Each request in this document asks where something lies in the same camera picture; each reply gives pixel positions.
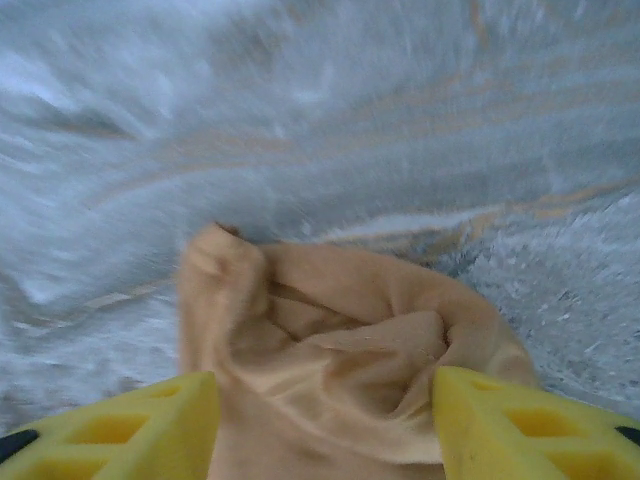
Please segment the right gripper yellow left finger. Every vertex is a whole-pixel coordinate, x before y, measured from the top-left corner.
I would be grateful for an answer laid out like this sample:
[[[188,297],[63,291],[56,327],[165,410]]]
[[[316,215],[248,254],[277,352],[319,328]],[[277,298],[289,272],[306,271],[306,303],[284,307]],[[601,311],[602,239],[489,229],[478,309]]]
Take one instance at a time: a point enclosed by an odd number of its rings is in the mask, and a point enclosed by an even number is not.
[[[17,428],[0,480],[207,480],[218,424],[214,375],[181,375]]]

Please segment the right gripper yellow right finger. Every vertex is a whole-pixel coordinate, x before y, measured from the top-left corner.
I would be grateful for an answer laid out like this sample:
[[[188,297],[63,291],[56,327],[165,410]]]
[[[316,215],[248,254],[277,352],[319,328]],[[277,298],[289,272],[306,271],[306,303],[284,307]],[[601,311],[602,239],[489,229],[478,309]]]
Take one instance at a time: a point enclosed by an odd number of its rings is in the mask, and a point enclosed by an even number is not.
[[[446,480],[640,480],[640,422],[460,368],[433,382]]]

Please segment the tan orange t-shirt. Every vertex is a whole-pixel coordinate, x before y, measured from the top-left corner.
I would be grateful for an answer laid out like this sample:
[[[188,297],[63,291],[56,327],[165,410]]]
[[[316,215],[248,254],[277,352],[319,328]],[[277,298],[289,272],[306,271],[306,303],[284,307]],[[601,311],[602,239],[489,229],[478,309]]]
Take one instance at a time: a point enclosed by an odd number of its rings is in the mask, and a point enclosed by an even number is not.
[[[219,391],[207,480],[444,480],[436,368],[538,382],[487,300],[392,256],[211,225],[177,287],[181,369]]]

